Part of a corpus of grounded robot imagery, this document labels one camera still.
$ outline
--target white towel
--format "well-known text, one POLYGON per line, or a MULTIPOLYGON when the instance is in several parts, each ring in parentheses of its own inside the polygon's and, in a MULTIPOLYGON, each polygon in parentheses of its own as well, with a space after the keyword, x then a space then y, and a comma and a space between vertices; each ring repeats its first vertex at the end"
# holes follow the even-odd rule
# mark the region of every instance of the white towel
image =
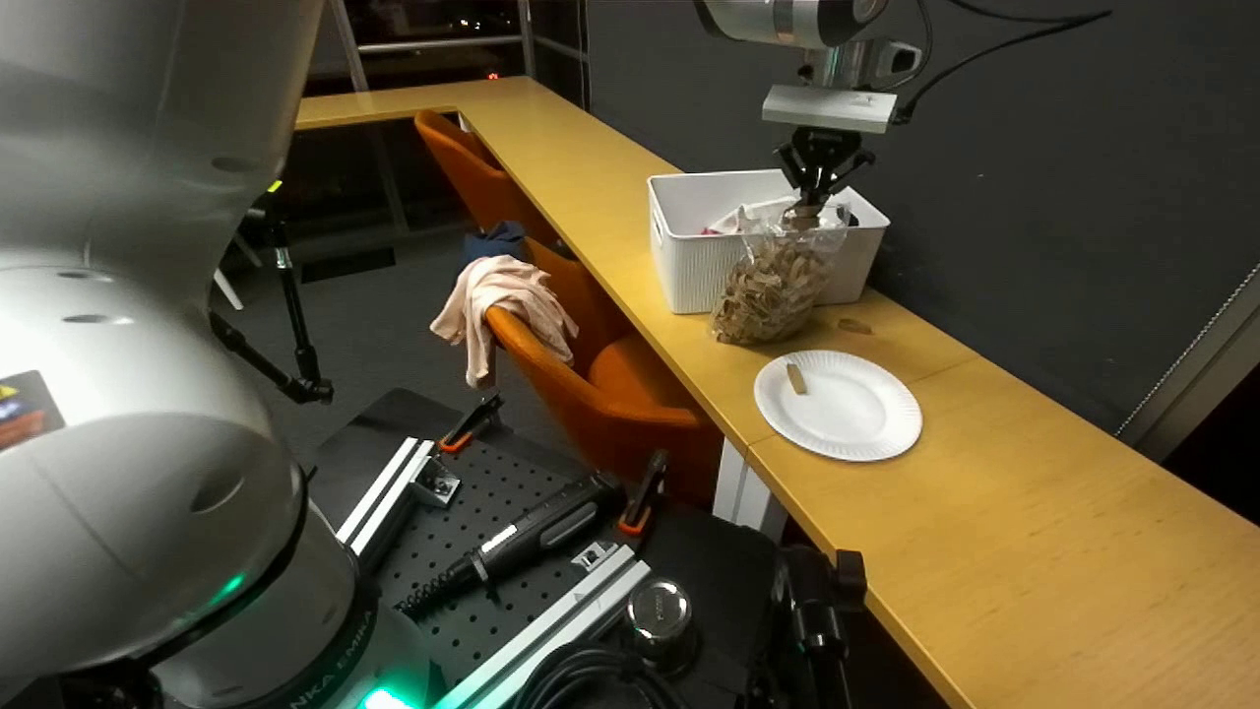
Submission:
POLYGON ((567 339, 579 336, 579 324, 563 310, 542 280, 549 270, 513 256, 481 256, 464 264, 431 331, 449 345, 464 345, 464 381, 474 390, 492 374, 492 344, 481 316, 495 302, 516 310, 549 344, 549 350, 555 350, 555 358, 574 358, 567 339))

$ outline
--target wire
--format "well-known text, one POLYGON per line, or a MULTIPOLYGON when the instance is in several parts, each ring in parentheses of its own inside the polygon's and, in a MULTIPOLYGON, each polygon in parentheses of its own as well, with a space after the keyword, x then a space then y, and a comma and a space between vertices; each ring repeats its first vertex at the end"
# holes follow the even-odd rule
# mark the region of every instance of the wire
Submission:
POLYGON ((683 709, 674 687, 645 659, 617 645, 558 645, 525 683, 513 709, 563 709, 563 700, 597 687, 621 696, 636 693, 645 709, 683 709))
MULTIPOLYGON (((972 14, 987 14, 987 21, 1004 21, 1004 25, 1036 25, 1036 26, 1024 31, 1024 34, 999 41, 999 42, 993 42, 993 48, 982 48, 982 52, 949 62, 943 76, 926 80, 926 81, 902 102, 898 127, 911 127, 916 102, 923 102, 935 87, 943 87, 949 76, 957 76, 957 71, 966 71, 966 68, 972 68, 972 62, 982 62, 982 60, 987 60, 987 56, 998 56, 998 52, 1010 52, 1010 48, 1019 48, 1019 42, 1032 42, 1032 41, 1046 41, 1046 34, 1062 34, 1062 31, 1075 31, 1075 26, 1086 26, 1086 25, 1100 25, 1100 21, 1115 14, 1111 6, 1101 6, 1101 13, 1075 13, 1075 14, 1019 14, 1019 13, 998 13, 998 6, 983 6, 983 5, 972 5, 972 0, 949 0, 949 5, 962 6, 962 13, 972 13, 972 14)), ((923 25, 926 25, 926 34, 935 41, 935 21, 931 21, 931 13, 926 13, 923 0, 916 0, 916 13, 923 13, 923 25)))

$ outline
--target paper plate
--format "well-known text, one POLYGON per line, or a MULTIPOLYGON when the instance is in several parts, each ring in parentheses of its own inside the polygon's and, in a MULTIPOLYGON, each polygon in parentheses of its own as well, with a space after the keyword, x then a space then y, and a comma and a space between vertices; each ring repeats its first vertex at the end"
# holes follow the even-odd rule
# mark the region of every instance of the paper plate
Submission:
POLYGON ((838 462, 886 462, 923 432, 916 399, 877 362, 844 350, 797 350, 762 365, 755 410, 801 449, 838 462))

